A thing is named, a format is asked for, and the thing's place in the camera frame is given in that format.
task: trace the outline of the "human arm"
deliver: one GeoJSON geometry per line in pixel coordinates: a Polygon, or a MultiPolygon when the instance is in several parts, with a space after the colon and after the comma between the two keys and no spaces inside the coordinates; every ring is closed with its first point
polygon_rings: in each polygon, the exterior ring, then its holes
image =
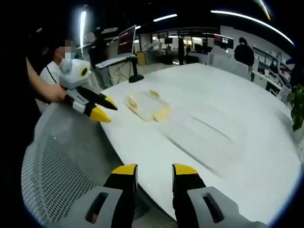
{"type": "Polygon", "coordinates": [[[66,91],[60,86],[60,84],[48,85],[37,75],[28,59],[26,59],[26,62],[29,82],[33,86],[34,90],[49,102],[63,101],[66,96],[66,91]]]}

